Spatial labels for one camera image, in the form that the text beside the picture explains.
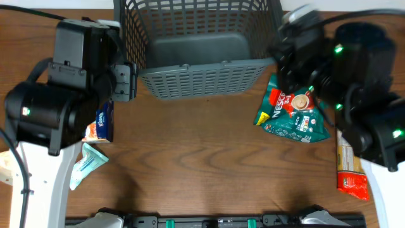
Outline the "green Nescafe coffee bag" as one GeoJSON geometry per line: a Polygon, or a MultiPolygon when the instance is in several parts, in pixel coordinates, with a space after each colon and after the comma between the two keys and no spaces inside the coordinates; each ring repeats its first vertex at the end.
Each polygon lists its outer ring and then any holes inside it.
{"type": "Polygon", "coordinates": [[[330,137],[324,118],[314,105],[312,87],[293,94],[278,86],[277,75],[271,75],[254,125],[268,133],[302,143],[317,143],[330,137]]]}

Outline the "grey plastic basket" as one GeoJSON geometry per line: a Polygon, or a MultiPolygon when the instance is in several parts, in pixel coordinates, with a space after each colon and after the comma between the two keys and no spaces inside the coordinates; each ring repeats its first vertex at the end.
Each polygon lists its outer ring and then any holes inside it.
{"type": "Polygon", "coordinates": [[[159,99],[244,92],[273,64],[279,0],[114,0],[127,58],[159,99]]]}

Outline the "red tan pasta packet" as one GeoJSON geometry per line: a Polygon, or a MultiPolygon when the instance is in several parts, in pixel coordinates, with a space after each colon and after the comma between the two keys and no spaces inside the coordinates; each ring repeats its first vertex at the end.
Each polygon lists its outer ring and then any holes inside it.
{"type": "Polygon", "coordinates": [[[337,189],[363,201],[370,199],[368,180],[360,159],[354,155],[351,145],[336,130],[337,138],[337,189]]]}

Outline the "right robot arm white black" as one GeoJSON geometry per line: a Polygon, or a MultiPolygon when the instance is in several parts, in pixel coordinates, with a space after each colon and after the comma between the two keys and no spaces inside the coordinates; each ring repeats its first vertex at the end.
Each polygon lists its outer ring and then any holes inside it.
{"type": "Polygon", "coordinates": [[[280,87],[312,87],[335,110],[335,126],[352,147],[371,187],[381,227],[404,226],[404,98],[390,91],[396,46],[370,23],[281,26],[270,49],[280,87]]]}

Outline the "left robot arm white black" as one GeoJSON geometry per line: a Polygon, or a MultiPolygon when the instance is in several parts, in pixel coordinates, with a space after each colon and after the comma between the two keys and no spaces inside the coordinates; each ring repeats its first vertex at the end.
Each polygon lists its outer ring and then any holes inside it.
{"type": "Polygon", "coordinates": [[[130,101],[137,66],[129,61],[77,68],[46,58],[5,99],[1,131],[13,153],[10,226],[63,227],[72,170],[86,127],[111,100],[130,101]]]}

